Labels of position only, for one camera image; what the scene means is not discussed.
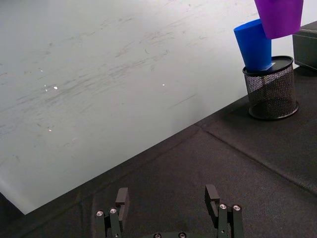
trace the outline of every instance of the black tablecloth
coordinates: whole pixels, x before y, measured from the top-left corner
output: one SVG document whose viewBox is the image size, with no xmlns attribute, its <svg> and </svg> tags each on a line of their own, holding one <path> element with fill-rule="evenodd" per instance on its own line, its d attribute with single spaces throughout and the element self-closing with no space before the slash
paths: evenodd
<svg viewBox="0 0 317 238">
<path fill-rule="evenodd" d="M 300 110 L 280 121 L 248 115 L 242 98 L 18 219 L 0 237 L 95 237 L 95 213 L 129 187 L 125 237 L 188 231 L 216 237 L 205 184 L 243 207 L 246 237 L 317 237 L 317 73 L 295 70 Z"/>
<path fill-rule="evenodd" d="M 0 230 L 22 216 L 23 213 L 0 193 Z"/>
</svg>

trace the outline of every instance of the black wire mesh cup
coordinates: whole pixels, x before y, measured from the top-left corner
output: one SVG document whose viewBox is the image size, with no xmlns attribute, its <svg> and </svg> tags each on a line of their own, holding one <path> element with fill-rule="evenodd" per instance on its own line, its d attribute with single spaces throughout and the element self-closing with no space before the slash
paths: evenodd
<svg viewBox="0 0 317 238">
<path fill-rule="evenodd" d="M 245 75 L 252 117 L 262 120 L 277 120 L 293 115 L 299 108 L 296 101 L 293 58 L 272 57 L 268 70 Z"/>
</svg>

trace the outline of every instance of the metal screw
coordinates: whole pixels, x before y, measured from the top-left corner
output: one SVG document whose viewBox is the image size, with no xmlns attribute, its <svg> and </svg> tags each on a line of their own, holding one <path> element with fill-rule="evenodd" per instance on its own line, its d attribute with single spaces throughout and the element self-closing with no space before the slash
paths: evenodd
<svg viewBox="0 0 317 238">
<path fill-rule="evenodd" d="M 180 233 L 180 234 L 178 235 L 178 237 L 179 237 L 179 238 L 186 238 L 186 234 L 182 232 L 182 233 Z"/>
<path fill-rule="evenodd" d="M 236 210 L 236 211 L 240 211 L 241 208 L 239 206 L 237 206 L 237 205 L 234 205 L 233 209 Z"/>
<path fill-rule="evenodd" d="M 103 211 L 98 211 L 98 212 L 96 213 L 97 217 L 101 217 L 103 214 L 104 214 Z"/>
<path fill-rule="evenodd" d="M 115 208 L 112 208 L 111 210 L 110 210 L 110 213 L 116 213 L 117 212 L 117 209 L 115 209 Z"/>
</svg>

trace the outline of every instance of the smudge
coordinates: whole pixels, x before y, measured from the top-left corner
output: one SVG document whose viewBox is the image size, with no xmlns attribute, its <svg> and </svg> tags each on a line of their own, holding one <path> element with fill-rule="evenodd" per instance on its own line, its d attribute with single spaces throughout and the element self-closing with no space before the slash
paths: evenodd
<svg viewBox="0 0 317 238">
<path fill-rule="evenodd" d="M 3 160 L 2 162 L 0 162 L 0 167 L 8 160 L 9 158 L 6 158 L 5 160 Z"/>
<path fill-rule="evenodd" d="M 194 15 L 194 13 L 193 13 L 193 14 L 190 14 L 190 15 L 188 15 L 188 16 L 185 16 L 185 17 L 183 17 L 183 18 L 180 18 L 180 19 L 178 19 L 177 21 L 174 21 L 174 22 L 172 22 L 172 23 L 166 25 L 165 27 L 175 26 L 176 23 L 182 22 L 182 21 L 185 20 L 186 18 L 191 17 L 191 16 L 193 16 L 193 15 Z"/>
<path fill-rule="evenodd" d="M 197 5 L 195 8 L 201 7 L 201 6 L 203 6 L 204 4 L 205 4 L 205 3 L 199 4 L 199 5 Z"/>
<path fill-rule="evenodd" d="M 87 109 L 89 109 L 93 104 L 89 104 L 88 106 L 86 106 L 83 110 L 80 111 L 80 113 L 85 112 Z"/>
<path fill-rule="evenodd" d="M 118 58 L 118 57 L 120 57 L 120 56 L 122 56 L 122 55 L 128 53 L 129 50 L 130 50 L 130 49 L 128 48 L 128 46 L 130 46 L 132 43 L 133 43 L 133 41 L 130 42 L 129 44 L 125 45 L 125 46 L 120 50 L 120 52 L 117 53 L 117 55 L 116 55 L 115 57 Z"/>
<path fill-rule="evenodd" d="M 194 95 L 192 95 L 192 96 L 180 101 L 179 103 L 174 104 L 173 106 L 170 106 L 168 109 L 171 109 L 171 108 L 173 108 L 173 107 L 175 107 L 175 106 L 177 106 L 177 105 L 179 105 L 179 104 L 181 104 L 181 103 L 183 103 L 183 102 L 187 101 L 188 99 L 191 99 L 191 98 L 193 98 L 195 96 L 196 96 L 196 94 L 194 94 Z"/>
<path fill-rule="evenodd" d="M 63 173 L 65 173 L 65 172 L 67 172 L 69 169 L 66 169 L 66 170 L 64 170 L 64 171 L 62 171 L 60 174 L 63 174 Z"/>
<path fill-rule="evenodd" d="M 19 162 L 19 163 L 21 163 L 21 160 L 20 160 L 20 157 L 19 156 L 15 156 L 15 158 L 16 158 L 16 160 Z"/>
<path fill-rule="evenodd" d="M 155 35 L 151 38 L 151 40 L 155 39 L 155 38 L 161 38 L 163 36 L 166 36 L 166 35 L 170 35 L 170 34 L 173 34 L 173 32 L 167 32 L 165 34 L 161 34 L 160 31 L 156 32 Z"/>
</svg>

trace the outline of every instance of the plastic cup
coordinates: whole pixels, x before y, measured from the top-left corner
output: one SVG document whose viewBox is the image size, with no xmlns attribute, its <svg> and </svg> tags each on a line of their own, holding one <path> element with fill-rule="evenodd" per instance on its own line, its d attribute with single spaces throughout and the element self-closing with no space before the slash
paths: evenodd
<svg viewBox="0 0 317 238">
<path fill-rule="evenodd" d="M 255 0 L 269 39 L 292 35 L 300 30 L 304 0 Z"/>
<path fill-rule="evenodd" d="M 266 38 L 261 20 L 250 21 L 233 31 L 246 68 L 249 71 L 268 69 L 272 63 L 272 42 Z"/>
</svg>

